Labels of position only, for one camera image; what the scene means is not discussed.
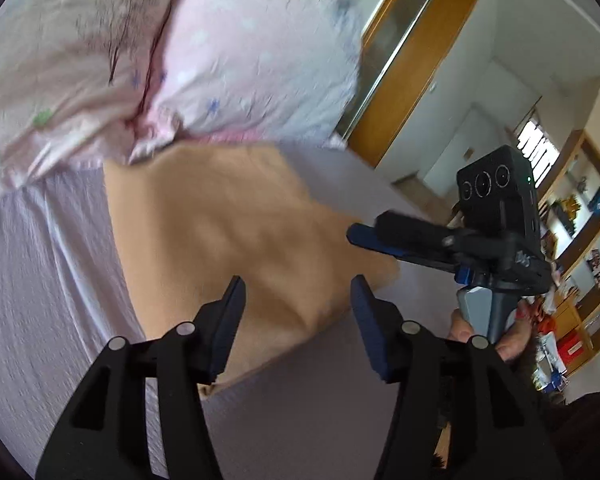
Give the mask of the person's right hand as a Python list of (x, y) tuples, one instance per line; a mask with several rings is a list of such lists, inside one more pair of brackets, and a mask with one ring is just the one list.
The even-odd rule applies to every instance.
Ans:
[[(455, 309), (451, 315), (449, 338), (464, 344), (474, 335), (474, 328), (462, 317), (460, 310)], [(518, 302), (515, 323), (501, 336), (501, 339), (495, 344), (495, 349), (503, 361), (513, 361), (527, 347), (531, 336), (530, 304), (527, 300), (521, 299)]]

